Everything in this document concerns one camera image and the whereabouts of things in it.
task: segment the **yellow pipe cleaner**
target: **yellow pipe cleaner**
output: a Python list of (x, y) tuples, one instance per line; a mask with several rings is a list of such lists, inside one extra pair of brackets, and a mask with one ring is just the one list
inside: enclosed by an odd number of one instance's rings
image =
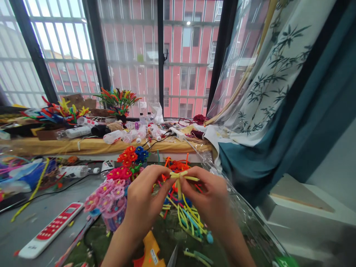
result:
[[(46, 165), (41, 173), (41, 176), (40, 176), (40, 179), (38, 180), (38, 183), (37, 183), (37, 186), (36, 186), (36, 189), (34, 190), (34, 192), (32, 193), (29, 201), (31, 201), (33, 199), (33, 197), (36, 195), (38, 189), (40, 188), (40, 184), (42, 182), (42, 178), (43, 176), (45, 175), (46, 173), (46, 170), (47, 170), (47, 167), (48, 167), (48, 164), (49, 164), (49, 158), (47, 158), (47, 162), (46, 162)], [(25, 205), (23, 205), (14, 215), (14, 217), (12, 217), (11, 219), (11, 222), (14, 222), (16, 217), (30, 204), (30, 202), (26, 203)]]

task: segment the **scissors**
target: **scissors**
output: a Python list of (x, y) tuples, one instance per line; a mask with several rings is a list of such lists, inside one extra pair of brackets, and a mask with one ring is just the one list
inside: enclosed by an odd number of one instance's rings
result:
[(175, 246), (173, 253), (171, 255), (171, 258), (169, 259), (167, 267), (174, 267), (175, 263), (177, 261), (177, 255), (178, 255), (178, 244)]

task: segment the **glass pane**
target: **glass pane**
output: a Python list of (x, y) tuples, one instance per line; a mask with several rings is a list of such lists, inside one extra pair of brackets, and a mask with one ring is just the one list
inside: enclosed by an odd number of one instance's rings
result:
[(164, 1), (165, 117), (206, 114), (206, 88), (210, 88), (220, 25), (216, 18), (222, 4), (220, 0)]
[(23, 1), (57, 96), (97, 94), (99, 83), (82, 1)]
[(45, 106), (46, 96), (9, 0), (1, 0), (0, 99), (6, 105)]
[(159, 102), (157, 1), (98, 4), (111, 84), (142, 98), (129, 117), (146, 115), (150, 103)]

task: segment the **spool of twine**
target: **spool of twine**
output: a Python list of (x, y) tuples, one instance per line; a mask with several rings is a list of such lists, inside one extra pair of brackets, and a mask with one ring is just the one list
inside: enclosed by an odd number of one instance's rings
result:
[(109, 123), (106, 127), (110, 129), (111, 132), (117, 131), (117, 130), (123, 130), (122, 124), (120, 122), (112, 122)]

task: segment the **bottle cap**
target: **bottle cap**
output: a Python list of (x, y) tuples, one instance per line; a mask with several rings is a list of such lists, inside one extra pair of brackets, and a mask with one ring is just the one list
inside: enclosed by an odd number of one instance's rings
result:
[(94, 174), (98, 174), (99, 172), (100, 172), (100, 168), (94, 168), (94, 169), (93, 169), (93, 173), (94, 173)]

